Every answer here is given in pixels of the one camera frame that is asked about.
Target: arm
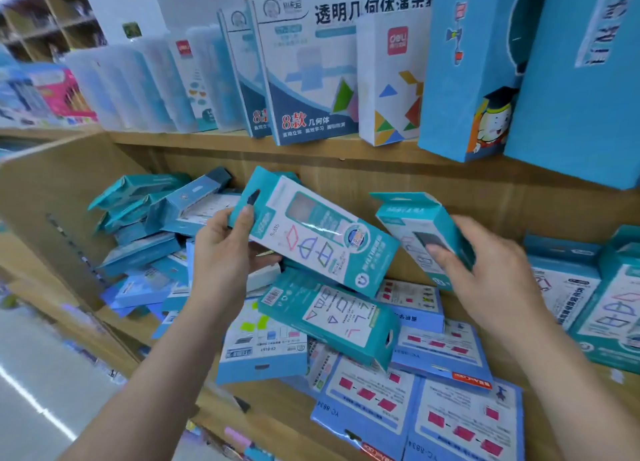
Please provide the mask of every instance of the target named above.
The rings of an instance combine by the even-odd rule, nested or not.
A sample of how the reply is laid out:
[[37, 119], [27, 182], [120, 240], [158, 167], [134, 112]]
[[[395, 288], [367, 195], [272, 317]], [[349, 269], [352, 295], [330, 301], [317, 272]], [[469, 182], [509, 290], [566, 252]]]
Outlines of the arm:
[[242, 308], [247, 275], [281, 259], [250, 252], [252, 206], [231, 232], [230, 213], [217, 213], [198, 232], [193, 290], [178, 318], [60, 461], [172, 459], [228, 325]]
[[640, 423], [600, 381], [545, 308], [524, 250], [469, 217], [454, 217], [476, 252], [468, 271], [428, 246], [468, 313], [516, 358], [547, 413], [567, 461], [640, 457]]

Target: person's left arm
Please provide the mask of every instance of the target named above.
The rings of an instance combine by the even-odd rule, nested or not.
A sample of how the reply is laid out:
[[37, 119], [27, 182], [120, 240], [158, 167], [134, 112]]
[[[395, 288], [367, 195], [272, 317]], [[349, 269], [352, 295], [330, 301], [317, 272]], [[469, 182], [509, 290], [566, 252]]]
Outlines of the person's left arm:
[[225, 332], [242, 308], [249, 272], [281, 257], [256, 257], [248, 244], [253, 207], [229, 231], [231, 210], [196, 236], [191, 296], [124, 386], [59, 461], [169, 461]]

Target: person's right arm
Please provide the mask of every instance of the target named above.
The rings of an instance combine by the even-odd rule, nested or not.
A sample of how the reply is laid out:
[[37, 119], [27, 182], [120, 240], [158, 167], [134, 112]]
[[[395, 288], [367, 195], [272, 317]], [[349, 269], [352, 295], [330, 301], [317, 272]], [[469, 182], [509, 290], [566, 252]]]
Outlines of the person's right arm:
[[547, 413], [567, 461], [638, 461], [640, 421], [601, 382], [580, 348], [546, 309], [524, 250], [469, 217], [454, 217], [476, 252], [468, 271], [438, 246], [471, 317], [516, 358]]

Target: person's left hand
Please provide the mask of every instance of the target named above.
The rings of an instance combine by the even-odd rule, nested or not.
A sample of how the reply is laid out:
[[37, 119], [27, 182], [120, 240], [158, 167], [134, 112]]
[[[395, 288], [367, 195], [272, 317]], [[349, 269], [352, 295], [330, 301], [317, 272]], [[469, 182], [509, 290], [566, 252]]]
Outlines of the person's left hand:
[[265, 249], [249, 243], [253, 206], [243, 208], [231, 230], [227, 222], [232, 211], [233, 208], [227, 208], [217, 212], [196, 235], [189, 299], [217, 306], [229, 321], [242, 309], [247, 276], [282, 260], [277, 254], [257, 257]]

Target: person's right hand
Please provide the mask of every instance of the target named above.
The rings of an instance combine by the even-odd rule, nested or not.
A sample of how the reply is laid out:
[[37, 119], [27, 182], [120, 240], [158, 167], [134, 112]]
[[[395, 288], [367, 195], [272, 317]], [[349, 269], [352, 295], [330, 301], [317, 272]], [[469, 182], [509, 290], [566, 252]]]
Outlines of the person's right hand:
[[474, 248], [473, 270], [468, 271], [455, 254], [438, 245], [428, 245], [427, 250], [451, 279], [471, 317], [505, 344], [521, 337], [523, 327], [531, 322], [555, 323], [524, 250], [471, 217], [452, 218]]

